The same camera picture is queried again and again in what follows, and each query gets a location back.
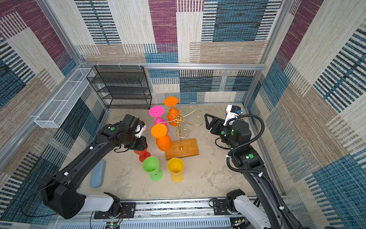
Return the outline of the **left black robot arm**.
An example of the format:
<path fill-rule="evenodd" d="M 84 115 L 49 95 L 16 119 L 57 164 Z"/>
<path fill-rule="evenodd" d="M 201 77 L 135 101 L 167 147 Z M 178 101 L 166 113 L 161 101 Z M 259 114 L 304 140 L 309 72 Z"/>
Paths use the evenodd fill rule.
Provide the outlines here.
<path fill-rule="evenodd" d="M 111 193 L 86 195 L 79 187 L 95 166 L 115 148 L 143 151 L 147 149 L 144 121 L 130 114 L 122 121 L 101 128 L 94 140 L 70 164 L 52 177 L 39 181 L 40 194 L 45 206 L 64 219 L 71 219 L 83 212 L 104 212 L 112 218 L 121 214 L 120 199 Z"/>

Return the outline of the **orange wine glass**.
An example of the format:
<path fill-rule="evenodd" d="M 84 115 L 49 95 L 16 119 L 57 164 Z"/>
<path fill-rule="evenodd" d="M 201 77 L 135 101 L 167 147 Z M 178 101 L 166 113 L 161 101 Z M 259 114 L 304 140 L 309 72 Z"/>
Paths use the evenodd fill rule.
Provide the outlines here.
<path fill-rule="evenodd" d="M 168 111 L 168 123 L 174 127 L 178 126 L 177 117 L 179 115 L 179 110 L 174 107 L 178 104 L 178 98 L 174 96 L 168 97 L 165 99 L 164 104 L 170 107 L 170 110 Z"/>
<path fill-rule="evenodd" d="M 168 129 L 164 124 L 156 124 L 151 129 L 151 135 L 156 138 L 156 144 L 161 151 L 168 151 L 173 143 L 168 136 Z"/>

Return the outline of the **orange back wine glass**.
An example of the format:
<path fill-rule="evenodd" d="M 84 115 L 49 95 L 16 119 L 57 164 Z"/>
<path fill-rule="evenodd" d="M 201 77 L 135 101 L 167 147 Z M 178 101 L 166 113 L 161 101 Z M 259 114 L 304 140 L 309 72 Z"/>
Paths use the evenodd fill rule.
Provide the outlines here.
<path fill-rule="evenodd" d="M 178 98 L 174 96 L 168 97 L 165 99 L 164 104 L 170 107 L 170 110 L 168 111 L 168 123 L 174 127 L 178 126 L 177 117 L 179 115 L 179 110 L 174 107 L 178 104 Z"/>

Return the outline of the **pink plastic wine glass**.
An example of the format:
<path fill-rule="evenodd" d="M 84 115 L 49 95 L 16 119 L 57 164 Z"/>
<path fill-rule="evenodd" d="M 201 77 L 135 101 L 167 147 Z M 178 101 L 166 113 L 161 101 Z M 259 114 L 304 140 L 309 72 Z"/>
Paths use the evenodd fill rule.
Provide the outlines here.
<path fill-rule="evenodd" d="M 149 110 L 149 115 L 151 117 L 155 117 L 156 120 L 154 121 L 154 125 L 157 124 L 164 124 L 167 127 L 167 132 L 169 132 L 169 127 L 168 124 L 166 122 L 166 120 L 164 120 L 162 118 L 162 115 L 164 114 L 165 109 L 161 106 L 154 106 Z"/>

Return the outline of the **red plastic wine glass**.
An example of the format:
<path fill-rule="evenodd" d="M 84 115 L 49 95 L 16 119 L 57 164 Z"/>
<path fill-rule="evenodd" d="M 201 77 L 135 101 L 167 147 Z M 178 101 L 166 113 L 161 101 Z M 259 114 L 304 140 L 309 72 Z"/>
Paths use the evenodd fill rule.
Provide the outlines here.
<path fill-rule="evenodd" d="M 134 150 L 134 153 L 139 155 L 139 160 L 143 163 L 151 154 L 147 151 L 147 149 L 143 151 Z"/>

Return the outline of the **green plastic wine glass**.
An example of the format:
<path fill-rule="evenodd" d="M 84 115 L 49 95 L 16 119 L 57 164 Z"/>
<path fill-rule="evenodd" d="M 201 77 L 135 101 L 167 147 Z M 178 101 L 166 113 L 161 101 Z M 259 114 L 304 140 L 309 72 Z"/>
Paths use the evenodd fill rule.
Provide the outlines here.
<path fill-rule="evenodd" d="M 163 177 L 159 159 L 155 156 L 150 156 L 144 160 L 143 169 L 150 176 L 152 181 L 159 181 Z"/>

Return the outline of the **yellow plastic wine glass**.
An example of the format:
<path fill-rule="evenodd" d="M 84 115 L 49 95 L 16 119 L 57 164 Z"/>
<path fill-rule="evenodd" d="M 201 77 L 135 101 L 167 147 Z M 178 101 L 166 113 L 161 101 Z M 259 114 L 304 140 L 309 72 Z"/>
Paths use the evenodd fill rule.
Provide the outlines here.
<path fill-rule="evenodd" d="M 171 180 L 175 183 L 180 183 L 184 179 L 185 164 L 180 158 L 171 158 L 167 163 L 167 168 L 171 173 Z"/>

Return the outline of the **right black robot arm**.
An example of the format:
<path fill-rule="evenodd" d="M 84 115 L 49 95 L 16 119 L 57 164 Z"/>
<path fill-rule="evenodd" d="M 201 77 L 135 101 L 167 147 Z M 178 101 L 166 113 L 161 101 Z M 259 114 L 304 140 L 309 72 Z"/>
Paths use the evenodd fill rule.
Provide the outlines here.
<path fill-rule="evenodd" d="M 231 171 L 242 174 L 255 191 L 263 210 L 260 210 L 240 189 L 227 193 L 226 205 L 230 214 L 241 214 L 256 229 L 301 229 L 300 221 L 285 204 L 270 179 L 260 155 L 251 147 L 264 132 L 261 117 L 240 114 L 225 121 L 205 114 L 206 128 L 227 144 L 226 164 Z"/>

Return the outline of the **orange front wine glass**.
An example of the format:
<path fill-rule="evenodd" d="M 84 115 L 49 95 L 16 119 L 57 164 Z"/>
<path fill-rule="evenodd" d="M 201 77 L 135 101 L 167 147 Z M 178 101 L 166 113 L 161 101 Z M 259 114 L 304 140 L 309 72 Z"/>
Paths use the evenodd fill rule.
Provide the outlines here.
<path fill-rule="evenodd" d="M 156 138 L 156 144 L 161 151 L 168 151 L 173 143 L 168 136 L 168 129 L 164 124 L 156 124 L 151 129 L 151 135 Z"/>

